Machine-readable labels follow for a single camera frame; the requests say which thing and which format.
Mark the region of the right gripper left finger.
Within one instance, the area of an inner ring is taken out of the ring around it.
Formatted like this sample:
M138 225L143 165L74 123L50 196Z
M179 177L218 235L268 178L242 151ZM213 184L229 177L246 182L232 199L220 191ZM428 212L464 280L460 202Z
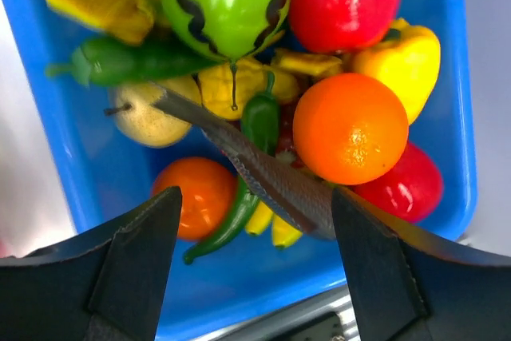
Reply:
M3 340L153 340L182 196L135 209L24 257L1 260Z

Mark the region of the grey toy fish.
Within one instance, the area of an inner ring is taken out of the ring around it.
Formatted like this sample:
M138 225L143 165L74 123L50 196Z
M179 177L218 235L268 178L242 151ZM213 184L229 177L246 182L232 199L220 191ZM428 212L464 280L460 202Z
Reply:
M266 154L232 125L174 91L165 90L152 106L201 128L250 190L283 220L314 238L336 239L329 187Z

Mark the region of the orange toy fruit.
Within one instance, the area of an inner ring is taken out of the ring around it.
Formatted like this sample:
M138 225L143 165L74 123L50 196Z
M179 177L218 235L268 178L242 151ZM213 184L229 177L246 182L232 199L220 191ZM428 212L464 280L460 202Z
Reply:
M403 104L383 83L342 73L311 86L293 117L301 161L335 184L356 185L389 171L404 152L409 122Z

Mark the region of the green toy chili pepper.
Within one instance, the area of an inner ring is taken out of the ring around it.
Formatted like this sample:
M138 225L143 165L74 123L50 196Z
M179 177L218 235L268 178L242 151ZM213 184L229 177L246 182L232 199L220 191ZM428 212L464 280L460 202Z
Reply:
M259 149L275 155L279 140L280 107L272 94L275 75L267 71L267 85L256 93L244 106L241 117L241 132Z

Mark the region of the red toy tomato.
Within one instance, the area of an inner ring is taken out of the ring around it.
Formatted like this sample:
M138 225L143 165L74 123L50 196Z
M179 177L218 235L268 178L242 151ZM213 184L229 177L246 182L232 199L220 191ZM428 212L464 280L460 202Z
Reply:
M417 223L439 205L444 182L437 165L409 141L391 170L352 191L389 214Z

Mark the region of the yellow toy banana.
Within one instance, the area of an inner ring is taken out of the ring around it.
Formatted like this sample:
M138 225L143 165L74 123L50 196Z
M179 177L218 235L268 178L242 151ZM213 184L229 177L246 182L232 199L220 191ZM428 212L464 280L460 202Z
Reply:
M266 204L260 201L245 225L245 232L251 236L259 236L267 228L271 228L271 242L278 249L289 248L303 235L301 231L281 219Z

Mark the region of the orange toy tomato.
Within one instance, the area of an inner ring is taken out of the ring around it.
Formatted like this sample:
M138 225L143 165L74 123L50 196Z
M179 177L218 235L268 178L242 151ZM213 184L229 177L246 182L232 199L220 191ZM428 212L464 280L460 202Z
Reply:
M182 209L178 237L198 241L212 233L225 218L236 195L236 177L223 165L205 157L185 157L164 168L153 183L152 194L178 186Z

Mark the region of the long green toy chili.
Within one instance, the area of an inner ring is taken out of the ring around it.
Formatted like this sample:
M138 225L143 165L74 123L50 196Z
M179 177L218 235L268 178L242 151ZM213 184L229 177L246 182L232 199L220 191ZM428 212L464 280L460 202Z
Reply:
M236 194L227 215L219 227L183 255L185 264L192 264L197 258L209 255L233 241L251 219L259 203L259 197L248 187L245 180L237 177Z

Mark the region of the beige toy pear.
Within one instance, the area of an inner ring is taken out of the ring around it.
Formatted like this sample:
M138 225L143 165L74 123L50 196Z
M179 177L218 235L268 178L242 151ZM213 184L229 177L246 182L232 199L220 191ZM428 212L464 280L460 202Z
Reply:
M134 141L151 148L168 147L182 140L192 125L153 107L162 95L150 82L125 83L109 91L106 115Z

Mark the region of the dark red toy grapes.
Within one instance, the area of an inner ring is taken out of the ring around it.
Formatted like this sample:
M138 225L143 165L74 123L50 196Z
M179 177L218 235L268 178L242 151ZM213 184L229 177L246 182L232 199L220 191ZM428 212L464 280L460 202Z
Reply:
M292 132L292 123L298 102L280 106L279 139L275 150L275 157L294 169L305 169L305 165L295 150Z

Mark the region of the small green toy pepper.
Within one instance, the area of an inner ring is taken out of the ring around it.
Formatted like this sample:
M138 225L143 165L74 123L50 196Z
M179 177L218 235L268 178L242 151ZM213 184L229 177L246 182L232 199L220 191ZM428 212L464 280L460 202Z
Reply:
M150 38L139 46L100 36L83 41L66 63L50 64L45 75L70 74L80 85L118 86L182 77L218 65L177 38Z

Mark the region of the yellow toy bell pepper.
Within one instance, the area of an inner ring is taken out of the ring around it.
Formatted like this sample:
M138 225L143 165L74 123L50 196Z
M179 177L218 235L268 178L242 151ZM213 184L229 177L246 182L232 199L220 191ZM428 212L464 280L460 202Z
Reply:
M398 18L382 41L353 55L350 68L391 89L413 124L437 83L440 65L437 35L425 26Z

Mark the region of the red toy apple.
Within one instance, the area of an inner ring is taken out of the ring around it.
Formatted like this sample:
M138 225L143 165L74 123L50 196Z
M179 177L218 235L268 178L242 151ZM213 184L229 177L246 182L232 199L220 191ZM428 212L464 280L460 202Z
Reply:
M401 0L291 0L288 21L301 46L332 54L367 48L379 41Z

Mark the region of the green striped toy watermelon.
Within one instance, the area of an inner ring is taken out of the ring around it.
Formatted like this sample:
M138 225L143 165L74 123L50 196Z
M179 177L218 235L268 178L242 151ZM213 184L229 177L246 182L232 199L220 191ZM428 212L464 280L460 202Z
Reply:
M161 0L176 35L197 53L236 61L271 44L290 0Z

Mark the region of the aluminium rail base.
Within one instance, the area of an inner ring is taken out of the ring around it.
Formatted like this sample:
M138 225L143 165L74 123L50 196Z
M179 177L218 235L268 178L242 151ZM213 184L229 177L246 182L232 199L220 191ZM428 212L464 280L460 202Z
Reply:
M200 340L359 340L348 286L199 337Z

